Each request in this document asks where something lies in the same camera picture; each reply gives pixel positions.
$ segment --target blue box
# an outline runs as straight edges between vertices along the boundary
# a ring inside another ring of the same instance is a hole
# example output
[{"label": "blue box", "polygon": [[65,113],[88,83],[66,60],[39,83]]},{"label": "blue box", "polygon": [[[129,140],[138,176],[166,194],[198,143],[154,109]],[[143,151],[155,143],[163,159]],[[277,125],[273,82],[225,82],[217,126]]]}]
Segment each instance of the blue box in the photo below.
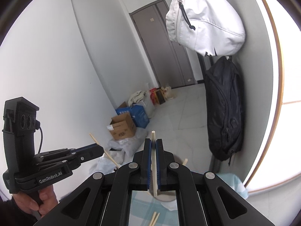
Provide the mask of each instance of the blue box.
[{"label": "blue box", "polygon": [[116,113],[121,115],[123,113],[129,112],[133,122],[136,127],[146,128],[150,120],[148,119],[144,107],[140,105],[135,105],[133,107],[128,107],[126,102],[123,102],[117,109]]}]

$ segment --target door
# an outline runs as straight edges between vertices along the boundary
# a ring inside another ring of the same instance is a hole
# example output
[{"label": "door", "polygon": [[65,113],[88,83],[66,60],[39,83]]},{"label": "door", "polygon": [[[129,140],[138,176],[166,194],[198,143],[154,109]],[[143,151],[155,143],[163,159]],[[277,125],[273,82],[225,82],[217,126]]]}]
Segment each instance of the door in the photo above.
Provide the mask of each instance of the door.
[{"label": "door", "polygon": [[160,86],[168,84],[174,88],[194,84],[184,47],[169,40],[165,25],[167,11],[165,3],[160,1],[131,16]]}]

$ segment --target cardboard box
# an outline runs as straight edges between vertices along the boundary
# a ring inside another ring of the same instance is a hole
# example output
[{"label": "cardboard box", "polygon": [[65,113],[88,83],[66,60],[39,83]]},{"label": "cardboard box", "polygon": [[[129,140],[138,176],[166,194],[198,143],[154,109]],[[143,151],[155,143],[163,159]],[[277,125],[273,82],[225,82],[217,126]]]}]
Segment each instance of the cardboard box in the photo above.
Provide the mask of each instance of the cardboard box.
[{"label": "cardboard box", "polygon": [[135,123],[129,113],[112,117],[111,124],[107,128],[115,140],[130,138],[136,133]]},{"label": "cardboard box", "polygon": [[133,122],[136,127],[146,128],[150,120],[148,119],[143,106],[135,105],[133,107],[128,107],[126,102],[123,102],[117,109],[116,113],[118,115],[123,113],[130,113]]}]

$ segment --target label on box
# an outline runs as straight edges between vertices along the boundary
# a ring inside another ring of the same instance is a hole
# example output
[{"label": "label on box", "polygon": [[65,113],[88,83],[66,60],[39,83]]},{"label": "label on box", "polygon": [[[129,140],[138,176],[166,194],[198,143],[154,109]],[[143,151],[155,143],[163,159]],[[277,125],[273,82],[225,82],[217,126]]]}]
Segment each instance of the label on box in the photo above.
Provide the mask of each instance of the label on box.
[{"label": "label on box", "polygon": [[114,130],[114,128],[113,128],[113,126],[112,126],[112,125],[106,126],[106,128],[107,128],[109,131],[112,131],[112,130]]}]

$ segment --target black backpack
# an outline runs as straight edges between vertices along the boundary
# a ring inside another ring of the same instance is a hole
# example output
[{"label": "black backpack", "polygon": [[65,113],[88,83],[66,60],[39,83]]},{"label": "black backpack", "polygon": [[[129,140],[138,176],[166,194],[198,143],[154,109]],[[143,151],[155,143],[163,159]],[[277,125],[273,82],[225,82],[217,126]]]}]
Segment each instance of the black backpack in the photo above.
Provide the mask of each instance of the black backpack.
[{"label": "black backpack", "polygon": [[230,59],[223,56],[206,71],[205,88],[209,149],[230,164],[243,142],[242,80]]}]

